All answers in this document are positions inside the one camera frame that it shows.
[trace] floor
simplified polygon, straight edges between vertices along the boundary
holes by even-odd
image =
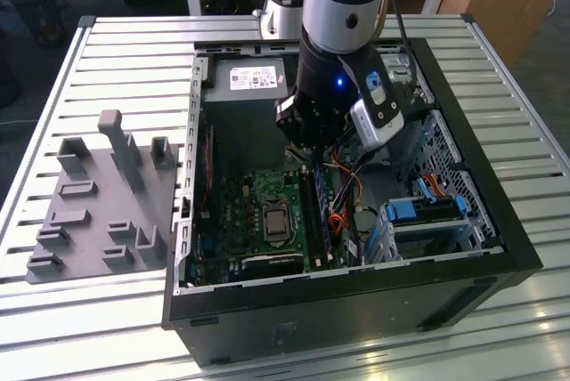
[[[83,14],[164,15],[180,14],[184,8],[179,0],[144,1],[131,0],[129,6],[124,0],[57,0],[69,33]],[[35,120],[41,115],[66,52],[67,45],[55,49],[38,47],[8,0],[0,0],[0,53],[9,61],[21,85],[20,97],[0,109],[0,205],[10,189],[34,131]],[[544,19],[512,72],[562,148],[570,154],[569,64],[570,0],[557,0],[556,9]]]

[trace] aluminum table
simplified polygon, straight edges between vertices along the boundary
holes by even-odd
[[[408,16],[405,24],[410,36],[428,40],[544,263],[519,287],[501,291],[452,328],[201,369],[176,333],[159,326],[163,270],[28,285],[26,263],[60,171],[54,154],[62,137],[108,146],[96,133],[97,118],[102,109],[120,109],[139,145],[165,135],[179,144],[182,159],[192,43],[258,38],[249,17],[84,24],[0,212],[0,379],[568,375],[570,163],[478,26],[459,16]],[[393,18],[383,36],[399,36]]]

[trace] wire bundle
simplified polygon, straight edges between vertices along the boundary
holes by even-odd
[[[423,179],[429,184],[436,197],[443,197],[445,195],[441,188],[439,188],[436,177],[433,174],[424,174]]]

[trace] sticker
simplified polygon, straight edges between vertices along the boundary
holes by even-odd
[[[271,89],[277,87],[275,67],[232,68],[230,90]]]
[[[351,254],[353,254],[353,256],[356,258],[356,254],[358,252],[358,249],[356,248],[355,243],[352,240],[348,241],[348,252],[350,252]]]

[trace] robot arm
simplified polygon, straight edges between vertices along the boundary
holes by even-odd
[[[381,0],[303,0],[296,91],[277,106],[277,126],[298,146],[320,152],[347,128],[366,150],[384,145],[403,116],[379,53]]]

